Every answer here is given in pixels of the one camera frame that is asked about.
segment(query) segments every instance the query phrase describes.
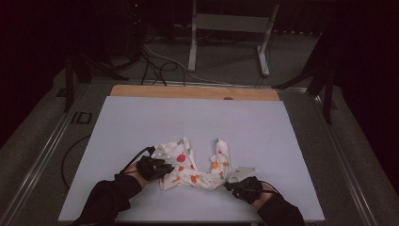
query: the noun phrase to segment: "white surface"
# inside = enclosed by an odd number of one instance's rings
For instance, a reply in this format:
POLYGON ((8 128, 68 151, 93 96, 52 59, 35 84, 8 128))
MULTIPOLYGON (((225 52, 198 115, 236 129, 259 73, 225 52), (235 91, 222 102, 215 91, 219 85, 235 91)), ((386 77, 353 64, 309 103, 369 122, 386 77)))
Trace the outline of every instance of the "white surface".
MULTIPOLYGON (((215 139, 226 141, 231 165, 258 169, 307 221, 323 220, 308 169, 283 102, 107 97, 59 220, 79 217, 90 190, 113 180, 139 151, 187 137, 199 170, 210 171, 215 139)), ((158 183, 131 199, 121 221, 262 221, 255 209, 223 186, 216 191, 158 183)))

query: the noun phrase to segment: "dark background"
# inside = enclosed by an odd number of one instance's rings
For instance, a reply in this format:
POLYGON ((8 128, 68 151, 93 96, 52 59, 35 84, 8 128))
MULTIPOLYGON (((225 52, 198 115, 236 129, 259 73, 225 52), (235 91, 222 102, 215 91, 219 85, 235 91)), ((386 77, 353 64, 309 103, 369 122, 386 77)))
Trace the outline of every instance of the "dark background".
MULTIPOLYGON (((114 24, 110 26, 117 28, 115 34, 125 32, 127 26, 121 7, 114 6, 114 12, 99 19, 89 3, 81 2, 88 1, 0 2, 0 147, 51 89, 54 76, 64 68, 66 43, 78 46, 77 49, 86 45, 85 51, 98 59, 120 53, 116 44, 120 36, 107 36, 101 21, 112 21, 114 24)), ((115 1, 97 2, 101 8, 102 3, 109 6, 115 1)), ((150 5, 147 22, 165 36, 173 38, 173 24, 190 23, 191 1, 147 2, 150 5)), ((200 2, 199 11, 220 10, 221 1, 200 2)), ((270 9, 270 4, 264 1, 248 0, 240 8, 237 2, 241 1, 225 1, 224 13, 263 16, 270 9)), ((334 56, 335 84, 342 88, 344 99, 396 191, 399 190, 397 9, 394 1, 351 4, 290 1, 281 4, 275 23, 281 35, 284 31, 295 31, 318 36, 324 29, 335 29, 332 32, 335 35, 320 37, 307 68, 315 67, 320 59, 334 56), (340 17, 335 23, 341 25, 328 27, 332 12, 337 11, 340 17)))

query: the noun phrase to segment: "table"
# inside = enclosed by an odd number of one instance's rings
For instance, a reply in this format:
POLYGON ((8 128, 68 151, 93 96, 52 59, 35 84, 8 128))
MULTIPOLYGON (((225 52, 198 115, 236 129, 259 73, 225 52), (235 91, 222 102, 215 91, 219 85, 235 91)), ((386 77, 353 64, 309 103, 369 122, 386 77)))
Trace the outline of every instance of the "table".
MULTIPOLYGON (((210 168, 213 139, 222 138, 229 144, 233 166, 257 168, 255 175, 276 186, 299 207, 305 220, 324 219, 288 115, 274 90, 115 86, 59 220, 76 219, 94 185, 112 180, 139 150, 182 136, 192 141, 199 169, 210 168)), ((120 213, 118 221, 262 221, 250 205, 236 200, 224 187, 212 192, 188 186, 161 191, 154 183, 131 202, 132 208, 120 213)))
POLYGON ((211 30, 228 30, 228 31, 244 31, 254 33, 264 33, 264 40, 257 47, 259 63, 263 76, 269 76, 269 68, 267 66, 264 51, 272 32, 273 23, 276 18, 279 4, 273 6, 271 15, 268 18, 262 17, 246 17, 219 14, 197 13, 197 0, 193 0, 193 16, 191 26, 191 46, 188 59, 188 70, 193 72, 196 69, 197 58, 197 29, 211 30))

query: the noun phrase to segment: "wooden edge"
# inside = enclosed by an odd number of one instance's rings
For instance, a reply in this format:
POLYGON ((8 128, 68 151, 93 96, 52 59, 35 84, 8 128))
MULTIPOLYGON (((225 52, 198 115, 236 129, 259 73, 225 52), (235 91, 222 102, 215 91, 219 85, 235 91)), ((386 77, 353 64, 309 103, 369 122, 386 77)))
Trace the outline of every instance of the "wooden edge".
POLYGON ((116 85, 110 96, 279 101, 273 89, 116 85))

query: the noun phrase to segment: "white cloth with fruit print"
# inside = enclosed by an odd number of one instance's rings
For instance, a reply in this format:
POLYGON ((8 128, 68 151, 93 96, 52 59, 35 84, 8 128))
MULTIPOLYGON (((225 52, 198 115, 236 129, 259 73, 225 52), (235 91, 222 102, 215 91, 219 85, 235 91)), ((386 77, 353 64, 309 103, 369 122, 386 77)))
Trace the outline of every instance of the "white cloth with fruit print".
POLYGON ((215 155, 211 157, 210 172, 199 171, 194 160, 194 150, 186 137, 179 141, 162 145, 169 156, 168 163, 175 169, 160 180, 162 190, 175 186, 194 186, 205 190, 215 190, 225 183, 231 173, 229 148, 225 141, 215 141, 215 155))

